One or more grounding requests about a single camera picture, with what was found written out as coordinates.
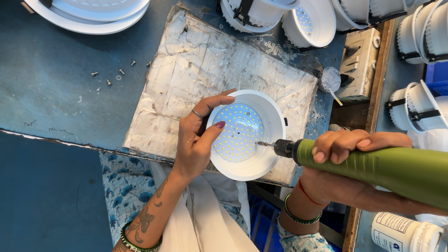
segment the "silver ring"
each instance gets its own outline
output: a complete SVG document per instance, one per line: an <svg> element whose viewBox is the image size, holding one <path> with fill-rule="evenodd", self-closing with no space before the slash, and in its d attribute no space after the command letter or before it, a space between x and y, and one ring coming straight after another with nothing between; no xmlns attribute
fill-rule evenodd
<svg viewBox="0 0 448 252"><path fill-rule="evenodd" d="M199 116L201 119L204 118L203 116L201 116L200 114L198 114L198 112L194 111L193 109L191 110L193 111L193 113L195 113L197 116Z"/></svg>

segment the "fingernail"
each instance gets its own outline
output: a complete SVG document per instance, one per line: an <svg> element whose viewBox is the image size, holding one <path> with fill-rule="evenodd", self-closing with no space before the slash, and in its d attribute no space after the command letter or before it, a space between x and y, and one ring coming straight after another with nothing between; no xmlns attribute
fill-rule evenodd
<svg viewBox="0 0 448 252"><path fill-rule="evenodd" d="M224 122L224 121L220 121L220 122L215 123L215 125L216 125L218 128L222 129L222 128L224 128L224 126L225 126L225 122Z"/></svg>
<svg viewBox="0 0 448 252"><path fill-rule="evenodd" d="M323 152L318 152L315 156L314 156L314 161L318 162L318 163L322 163L323 158L325 157L325 154Z"/></svg>
<svg viewBox="0 0 448 252"><path fill-rule="evenodd" d="M332 156L330 157L330 159L333 163L336 163L338 160L338 156L336 155L336 153L332 153Z"/></svg>
<svg viewBox="0 0 448 252"><path fill-rule="evenodd" d="M370 139L364 139L363 141L357 143L356 146L358 146L359 148L365 148L369 146L371 143L372 141L370 141Z"/></svg>

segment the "white plastic jar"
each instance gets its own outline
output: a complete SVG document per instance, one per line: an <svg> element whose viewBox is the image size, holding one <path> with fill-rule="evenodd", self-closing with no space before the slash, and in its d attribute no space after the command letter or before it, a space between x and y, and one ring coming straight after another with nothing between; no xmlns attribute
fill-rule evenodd
<svg viewBox="0 0 448 252"><path fill-rule="evenodd" d="M441 227L429 222L387 212L378 213L371 228L373 242L389 252L434 252L442 232Z"/></svg>

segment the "power socket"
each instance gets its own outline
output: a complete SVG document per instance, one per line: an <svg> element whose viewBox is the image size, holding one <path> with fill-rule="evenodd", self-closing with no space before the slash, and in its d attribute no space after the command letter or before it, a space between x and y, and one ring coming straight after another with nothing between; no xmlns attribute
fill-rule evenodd
<svg viewBox="0 0 448 252"><path fill-rule="evenodd" d="M375 28L346 39L346 48L358 47L358 50L347 56L347 49L344 49L339 72L353 77L354 80L335 92L339 100L345 103L370 100L380 44L380 33Z"/></svg>

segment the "forearm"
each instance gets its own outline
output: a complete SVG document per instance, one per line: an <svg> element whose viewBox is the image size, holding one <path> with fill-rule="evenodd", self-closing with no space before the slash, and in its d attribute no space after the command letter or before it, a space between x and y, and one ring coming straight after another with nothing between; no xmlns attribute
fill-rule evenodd
<svg viewBox="0 0 448 252"><path fill-rule="evenodd" d="M302 186L304 185L304 183L306 184L306 179L302 178ZM328 203L328 200L326 199L318 199L317 197L313 197L312 193L310 195L309 192L307 192L307 194L310 198L312 198L319 204ZM298 187L298 185L294 187L286 204L290 214L304 221L315 219L325 208L325 206L319 206L308 199L307 196ZM297 223L287 215L285 209L281 210L280 224L286 231L295 235L309 235L315 234L319 231L319 222L309 225Z"/></svg>
<svg viewBox="0 0 448 252"><path fill-rule="evenodd" d="M189 180L172 171L132 221L125 232L126 238L140 248L155 246L189 182ZM118 241L113 251L124 252L130 250L126 250L122 242Z"/></svg>

